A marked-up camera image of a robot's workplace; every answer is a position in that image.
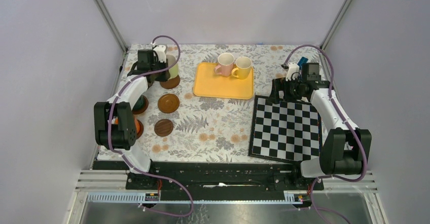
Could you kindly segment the left aluminium frame post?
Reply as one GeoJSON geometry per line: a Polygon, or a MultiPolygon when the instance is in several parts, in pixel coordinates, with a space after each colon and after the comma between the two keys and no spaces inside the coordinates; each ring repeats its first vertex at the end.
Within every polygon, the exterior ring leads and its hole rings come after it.
{"type": "Polygon", "coordinates": [[[95,5],[97,6],[99,12],[101,13],[106,25],[108,26],[110,32],[112,33],[116,43],[120,47],[123,53],[127,53],[128,47],[123,39],[120,31],[118,30],[112,16],[110,15],[107,6],[105,5],[103,0],[93,0],[95,5]]]}

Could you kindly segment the black white chessboard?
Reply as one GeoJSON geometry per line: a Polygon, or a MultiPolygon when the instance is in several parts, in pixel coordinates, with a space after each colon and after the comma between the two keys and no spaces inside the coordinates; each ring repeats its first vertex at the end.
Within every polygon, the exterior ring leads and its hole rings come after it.
{"type": "Polygon", "coordinates": [[[322,121],[309,102],[254,100],[248,155],[283,163],[302,162],[319,156],[322,121]]]}

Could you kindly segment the dark wood grain coaster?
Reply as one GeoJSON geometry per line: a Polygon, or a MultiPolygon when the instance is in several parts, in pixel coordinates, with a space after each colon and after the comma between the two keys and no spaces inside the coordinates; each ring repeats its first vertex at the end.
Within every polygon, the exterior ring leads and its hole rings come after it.
{"type": "Polygon", "coordinates": [[[160,137],[169,135],[174,129],[174,124],[169,119],[161,119],[154,125],[154,132],[160,137]]]}

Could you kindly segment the light green mug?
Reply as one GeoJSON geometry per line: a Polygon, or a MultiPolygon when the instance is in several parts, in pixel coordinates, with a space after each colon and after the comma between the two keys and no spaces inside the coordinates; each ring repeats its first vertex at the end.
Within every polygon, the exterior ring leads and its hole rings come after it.
{"type": "Polygon", "coordinates": [[[168,70],[168,72],[170,74],[169,80],[171,80],[171,79],[174,79],[178,76],[179,67],[178,67],[178,64],[176,62],[176,58],[173,55],[167,54],[166,59],[168,62],[168,66],[169,67],[171,66],[171,68],[168,70]]]}

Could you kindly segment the floral tablecloth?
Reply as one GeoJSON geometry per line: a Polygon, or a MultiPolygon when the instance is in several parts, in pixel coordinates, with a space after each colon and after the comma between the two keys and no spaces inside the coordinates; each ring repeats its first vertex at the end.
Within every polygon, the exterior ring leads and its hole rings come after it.
{"type": "Polygon", "coordinates": [[[248,57],[254,69],[254,92],[269,95],[274,78],[285,76],[281,65],[285,60],[298,62],[307,57],[319,62],[316,49],[298,49],[294,45],[169,45],[167,52],[180,56],[178,62],[180,84],[171,89],[180,100],[179,108],[170,114],[162,113],[157,106],[159,98],[168,93],[154,83],[145,97],[148,109],[138,115],[144,132],[136,141],[137,149],[153,161],[171,162],[233,162],[258,163],[260,159],[248,156],[254,100],[198,97],[193,93],[197,65],[216,62],[222,53],[234,57],[248,57]],[[160,137],[154,125],[161,119],[174,124],[173,131],[160,137]]]}

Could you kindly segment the aluminium frame post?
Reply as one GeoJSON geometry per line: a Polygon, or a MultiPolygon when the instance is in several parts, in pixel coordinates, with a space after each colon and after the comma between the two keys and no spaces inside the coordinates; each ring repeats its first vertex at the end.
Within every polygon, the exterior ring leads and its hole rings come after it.
{"type": "Polygon", "coordinates": [[[344,0],[339,12],[337,13],[332,25],[329,28],[329,31],[327,32],[325,38],[320,44],[321,49],[325,50],[328,47],[330,41],[332,40],[334,34],[336,33],[336,30],[338,29],[340,23],[342,22],[352,2],[353,0],[344,0]]]}
{"type": "Polygon", "coordinates": [[[93,0],[95,5],[97,6],[99,12],[101,13],[106,25],[108,26],[110,32],[112,33],[116,43],[120,47],[123,53],[127,53],[128,47],[123,39],[120,31],[118,30],[112,16],[110,15],[107,6],[105,5],[103,0],[93,0]]]}

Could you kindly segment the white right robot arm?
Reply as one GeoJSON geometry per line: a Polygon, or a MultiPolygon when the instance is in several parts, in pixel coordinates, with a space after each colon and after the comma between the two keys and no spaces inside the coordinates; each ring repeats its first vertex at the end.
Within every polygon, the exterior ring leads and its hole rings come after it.
{"type": "Polygon", "coordinates": [[[347,115],[333,87],[333,79],[323,80],[318,63],[299,66],[288,62],[282,65],[286,77],[273,79],[269,101],[296,102],[303,97],[316,108],[328,130],[319,156],[303,160],[300,170],[291,175],[293,187],[302,190],[311,183],[311,178],[336,177],[348,180],[349,175],[359,175],[360,181],[367,172],[367,159],[372,135],[360,129],[347,115]]]}

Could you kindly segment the right aluminium frame post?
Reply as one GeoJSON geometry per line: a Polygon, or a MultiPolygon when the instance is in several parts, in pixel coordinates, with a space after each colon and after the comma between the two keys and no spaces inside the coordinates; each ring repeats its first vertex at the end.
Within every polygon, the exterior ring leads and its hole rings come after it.
{"type": "Polygon", "coordinates": [[[353,0],[344,0],[339,12],[337,13],[332,25],[329,28],[329,31],[327,32],[325,38],[320,44],[321,49],[325,50],[328,47],[330,41],[332,40],[334,34],[336,33],[336,30],[338,29],[340,23],[342,22],[352,2],[353,0]]]}

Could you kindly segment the pink mug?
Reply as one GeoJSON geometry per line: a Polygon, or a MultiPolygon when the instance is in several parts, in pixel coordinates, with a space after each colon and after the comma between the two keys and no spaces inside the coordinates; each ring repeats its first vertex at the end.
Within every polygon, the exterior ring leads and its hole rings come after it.
{"type": "Polygon", "coordinates": [[[229,77],[234,66],[235,58],[230,53],[222,53],[218,56],[218,64],[214,68],[214,73],[223,77],[229,77]]]}

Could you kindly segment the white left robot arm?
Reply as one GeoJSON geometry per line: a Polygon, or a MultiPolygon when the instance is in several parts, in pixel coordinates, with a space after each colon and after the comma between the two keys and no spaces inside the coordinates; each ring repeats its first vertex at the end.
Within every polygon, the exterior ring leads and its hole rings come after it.
{"type": "Polygon", "coordinates": [[[109,100],[94,105],[96,143],[119,154],[131,172],[139,173],[137,181],[145,189],[157,184],[157,176],[150,171],[150,157],[135,145],[143,126],[132,109],[153,82],[170,78],[169,68],[165,45],[138,50],[137,61],[127,74],[123,87],[109,100]]]}

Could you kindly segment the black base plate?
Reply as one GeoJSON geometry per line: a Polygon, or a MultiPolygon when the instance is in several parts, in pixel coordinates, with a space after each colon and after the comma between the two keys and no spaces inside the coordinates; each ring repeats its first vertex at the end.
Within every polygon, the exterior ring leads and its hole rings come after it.
{"type": "Polygon", "coordinates": [[[128,173],[126,189],[155,191],[162,201],[284,201],[307,194],[312,178],[296,164],[153,162],[150,176],[128,173]]]}

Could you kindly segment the brown coaster bottom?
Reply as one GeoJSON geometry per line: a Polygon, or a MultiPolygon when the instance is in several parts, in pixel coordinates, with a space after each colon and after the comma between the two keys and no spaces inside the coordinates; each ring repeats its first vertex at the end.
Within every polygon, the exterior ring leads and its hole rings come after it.
{"type": "Polygon", "coordinates": [[[136,130],[137,130],[136,138],[140,138],[144,132],[143,123],[138,119],[135,119],[134,121],[135,121],[136,130]]]}

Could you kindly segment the orange mug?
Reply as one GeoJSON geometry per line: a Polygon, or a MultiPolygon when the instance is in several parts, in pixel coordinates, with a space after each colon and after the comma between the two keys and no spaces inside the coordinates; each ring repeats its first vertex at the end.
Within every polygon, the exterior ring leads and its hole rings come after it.
{"type": "Polygon", "coordinates": [[[134,141],[143,133],[143,124],[132,114],[113,116],[111,120],[112,138],[114,141],[134,141]]]}

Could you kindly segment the yellow mug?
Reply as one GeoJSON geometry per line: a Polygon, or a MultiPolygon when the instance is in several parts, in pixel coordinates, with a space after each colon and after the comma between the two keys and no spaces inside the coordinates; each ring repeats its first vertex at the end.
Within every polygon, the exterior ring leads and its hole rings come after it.
{"type": "Polygon", "coordinates": [[[252,68],[252,60],[242,56],[236,59],[235,65],[236,67],[231,71],[231,76],[241,80],[246,79],[252,68]]]}

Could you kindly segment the yellow plastic tray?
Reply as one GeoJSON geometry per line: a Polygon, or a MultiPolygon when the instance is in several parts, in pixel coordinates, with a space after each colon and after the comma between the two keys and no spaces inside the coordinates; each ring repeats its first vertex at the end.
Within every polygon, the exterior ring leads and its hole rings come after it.
{"type": "Polygon", "coordinates": [[[244,80],[223,77],[214,72],[215,63],[202,62],[197,65],[193,93],[199,97],[248,100],[254,96],[254,69],[244,80]]]}

